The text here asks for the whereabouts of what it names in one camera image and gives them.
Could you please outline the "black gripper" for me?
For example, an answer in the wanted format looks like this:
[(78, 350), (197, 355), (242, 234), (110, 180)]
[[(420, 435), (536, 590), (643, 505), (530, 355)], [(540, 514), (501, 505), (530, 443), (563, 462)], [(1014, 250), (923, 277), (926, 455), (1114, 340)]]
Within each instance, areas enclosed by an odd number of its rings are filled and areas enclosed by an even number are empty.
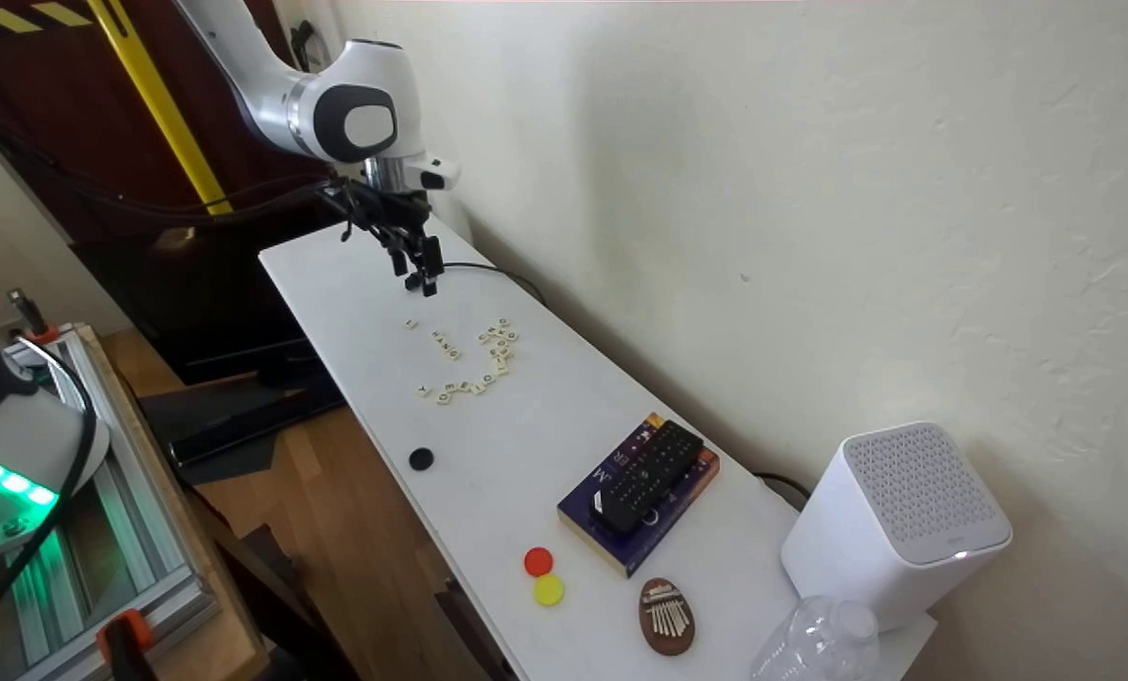
[(394, 277), (407, 277), (414, 286), (430, 297), (444, 277), (438, 238), (424, 231), (430, 202), (424, 194), (383, 194), (362, 180), (337, 187), (337, 208), (348, 231), (366, 231), (394, 261)]

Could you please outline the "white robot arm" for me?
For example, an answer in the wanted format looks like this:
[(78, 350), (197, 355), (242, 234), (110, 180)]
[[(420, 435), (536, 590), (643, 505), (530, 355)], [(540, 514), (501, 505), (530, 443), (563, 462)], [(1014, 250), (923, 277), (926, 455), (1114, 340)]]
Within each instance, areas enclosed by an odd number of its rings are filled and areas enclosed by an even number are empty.
[(304, 73), (274, 54), (242, 0), (173, 3), (231, 80), (252, 132), (337, 170), (324, 200), (348, 219), (343, 238), (366, 231), (404, 286), (430, 293), (444, 250), (424, 221), (426, 194), (445, 184), (445, 170), (420, 137), (407, 54), (396, 40), (348, 36), (324, 66)]

